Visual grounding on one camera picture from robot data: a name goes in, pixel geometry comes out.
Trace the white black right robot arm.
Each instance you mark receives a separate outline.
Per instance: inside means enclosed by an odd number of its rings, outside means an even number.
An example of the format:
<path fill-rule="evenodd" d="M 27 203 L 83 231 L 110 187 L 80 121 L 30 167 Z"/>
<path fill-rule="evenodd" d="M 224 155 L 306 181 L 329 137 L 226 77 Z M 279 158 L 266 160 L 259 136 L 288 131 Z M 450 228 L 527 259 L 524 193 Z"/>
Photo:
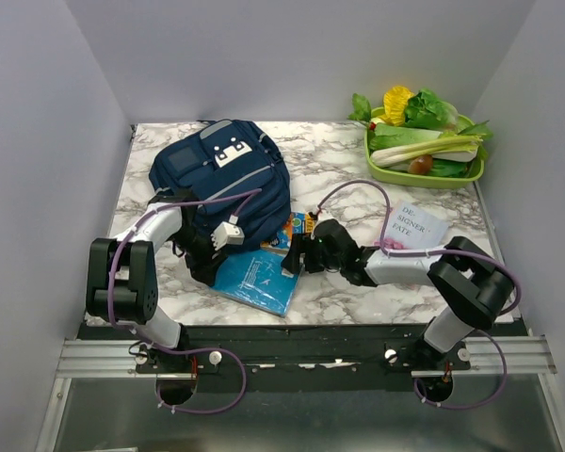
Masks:
<path fill-rule="evenodd" d="M 432 250 L 383 250 L 359 246 L 335 219 L 316 225 L 310 234 L 294 234 L 281 263 L 298 275 L 337 271 L 350 284 L 431 286 L 446 303 L 411 346 L 406 360 L 427 369 L 438 367 L 451 349 L 475 330 L 490 329 L 517 283 L 497 261 L 472 241 L 455 236 Z"/>

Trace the blue thin notebook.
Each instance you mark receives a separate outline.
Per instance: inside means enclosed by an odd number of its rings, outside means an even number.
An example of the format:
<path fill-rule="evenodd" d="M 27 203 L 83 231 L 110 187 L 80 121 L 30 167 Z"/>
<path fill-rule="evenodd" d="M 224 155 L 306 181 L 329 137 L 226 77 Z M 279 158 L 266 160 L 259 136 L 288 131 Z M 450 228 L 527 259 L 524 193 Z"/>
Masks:
<path fill-rule="evenodd" d="M 266 250 L 229 256 L 212 289 L 225 298 L 285 317 L 299 276 L 282 268 L 283 257 Z"/>

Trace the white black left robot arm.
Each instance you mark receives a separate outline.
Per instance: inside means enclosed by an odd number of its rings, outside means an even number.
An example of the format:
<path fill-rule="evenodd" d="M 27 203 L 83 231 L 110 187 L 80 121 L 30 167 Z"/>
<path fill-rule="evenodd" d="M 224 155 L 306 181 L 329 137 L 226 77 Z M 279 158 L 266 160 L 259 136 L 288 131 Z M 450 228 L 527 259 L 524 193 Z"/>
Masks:
<path fill-rule="evenodd" d="M 159 345 L 157 360 L 170 372 L 183 370 L 190 350 L 186 327 L 159 306 L 156 252 L 167 242 L 185 254 L 196 281 L 212 286 L 226 254 L 193 224 L 197 196 L 189 189 L 154 196 L 144 222 L 113 238 L 97 238 L 89 249 L 86 311 L 116 327 L 135 331 L 141 339 Z"/>

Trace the navy blue student backpack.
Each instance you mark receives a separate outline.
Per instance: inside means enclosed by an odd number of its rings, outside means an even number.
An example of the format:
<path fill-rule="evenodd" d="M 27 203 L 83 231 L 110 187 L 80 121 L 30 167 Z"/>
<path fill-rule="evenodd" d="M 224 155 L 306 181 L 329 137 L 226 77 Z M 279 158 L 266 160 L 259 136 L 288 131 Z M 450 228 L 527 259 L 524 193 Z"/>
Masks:
<path fill-rule="evenodd" d="M 273 238 L 291 214 L 290 174 L 274 141 L 254 122 L 222 120 L 176 141 L 155 157 L 149 180 L 156 192 L 188 189 L 200 200 L 230 197 L 258 188 L 241 199 L 197 209 L 193 224 L 209 235 L 231 215 L 245 238 L 233 253 L 256 250 Z"/>

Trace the yellow orange paperback book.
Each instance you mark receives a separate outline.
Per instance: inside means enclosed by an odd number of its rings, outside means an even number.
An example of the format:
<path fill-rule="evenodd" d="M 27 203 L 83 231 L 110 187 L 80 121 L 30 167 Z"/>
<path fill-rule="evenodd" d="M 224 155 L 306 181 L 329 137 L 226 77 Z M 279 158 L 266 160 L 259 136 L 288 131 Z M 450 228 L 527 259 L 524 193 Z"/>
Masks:
<path fill-rule="evenodd" d="M 261 244 L 261 249 L 276 254 L 286 254 L 291 247 L 294 234 L 304 234 L 303 220 L 306 213 L 292 212 L 281 229 L 268 241 Z"/>

